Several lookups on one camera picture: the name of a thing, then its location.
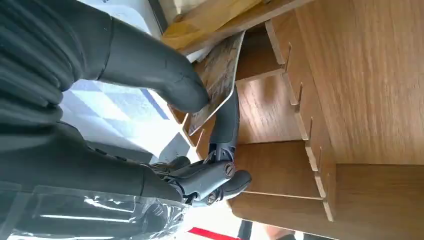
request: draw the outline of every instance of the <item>clear plastic wrap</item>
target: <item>clear plastic wrap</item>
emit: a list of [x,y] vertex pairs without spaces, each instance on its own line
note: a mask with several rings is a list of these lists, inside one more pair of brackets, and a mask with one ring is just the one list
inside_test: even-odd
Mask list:
[[0,239],[161,240],[183,226],[190,206],[154,197],[38,187],[0,189]]

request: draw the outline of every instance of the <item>paper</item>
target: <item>paper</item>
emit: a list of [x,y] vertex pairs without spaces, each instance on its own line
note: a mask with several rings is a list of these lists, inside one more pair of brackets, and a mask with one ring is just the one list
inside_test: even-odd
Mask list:
[[196,68],[206,87],[210,103],[191,115],[188,135],[195,134],[233,94],[244,35],[241,32],[224,39]]

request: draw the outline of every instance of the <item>prosthetic hand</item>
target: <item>prosthetic hand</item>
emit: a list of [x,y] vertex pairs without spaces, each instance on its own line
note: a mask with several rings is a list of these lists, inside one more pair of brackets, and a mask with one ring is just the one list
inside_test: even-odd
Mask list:
[[105,81],[153,89],[194,113],[208,94],[191,64],[76,0],[2,0],[0,9],[0,239],[156,239],[182,221],[182,203],[210,205],[247,187],[251,176],[234,166],[236,90],[217,112],[207,159],[123,161],[60,122],[62,92],[78,79]]

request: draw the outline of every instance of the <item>red object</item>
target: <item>red object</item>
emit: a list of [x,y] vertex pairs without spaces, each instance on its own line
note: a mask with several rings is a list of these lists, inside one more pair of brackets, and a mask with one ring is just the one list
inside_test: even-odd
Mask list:
[[240,240],[240,238],[234,238],[231,236],[222,235],[216,232],[208,231],[208,230],[197,228],[197,227],[193,227],[193,229],[191,229],[188,232],[198,236],[208,238],[208,239],[213,239],[213,240]]

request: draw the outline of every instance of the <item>blue stripe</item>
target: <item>blue stripe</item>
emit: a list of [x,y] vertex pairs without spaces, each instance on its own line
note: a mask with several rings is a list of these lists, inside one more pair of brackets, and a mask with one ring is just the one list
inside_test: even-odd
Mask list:
[[153,96],[150,94],[147,89],[142,88],[141,92],[144,94],[148,102],[156,109],[157,113],[164,119],[169,120],[168,116],[165,114],[164,110],[159,106],[159,104],[153,99]]

